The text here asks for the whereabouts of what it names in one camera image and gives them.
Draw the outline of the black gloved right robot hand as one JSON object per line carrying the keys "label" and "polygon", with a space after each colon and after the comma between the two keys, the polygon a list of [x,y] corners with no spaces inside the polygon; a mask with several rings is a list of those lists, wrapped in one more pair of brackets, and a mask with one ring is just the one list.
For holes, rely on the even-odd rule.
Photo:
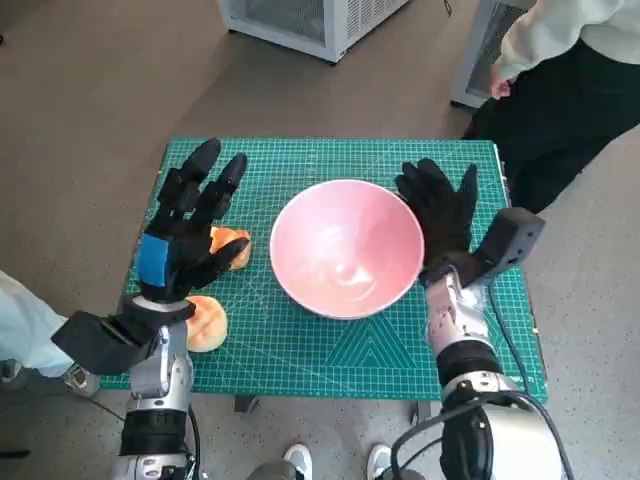
{"label": "black gloved right robot hand", "polygon": [[420,283],[428,286],[456,272],[463,288],[471,285],[480,266],[470,252],[477,166],[469,165],[455,188],[433,160],[405,162],[395,185],[422,229],[425,253]]}

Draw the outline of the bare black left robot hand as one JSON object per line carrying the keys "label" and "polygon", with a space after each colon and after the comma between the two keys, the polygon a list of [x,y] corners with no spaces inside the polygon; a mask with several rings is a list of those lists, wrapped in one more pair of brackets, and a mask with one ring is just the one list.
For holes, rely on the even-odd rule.
{"label": "bare black left robot hand", "polygon": [[210,251],[212,222],[231,206],[232,196],[246,172],[248,159],[236,154],[219,176],[206,181],[221,152],[210,138],[199,145],[179,168],[171,168],[157,195],[158,209],[141,236],[136,270],[142,296],[157,303],[184,300],[230,270],[248,248],[239,238]]}

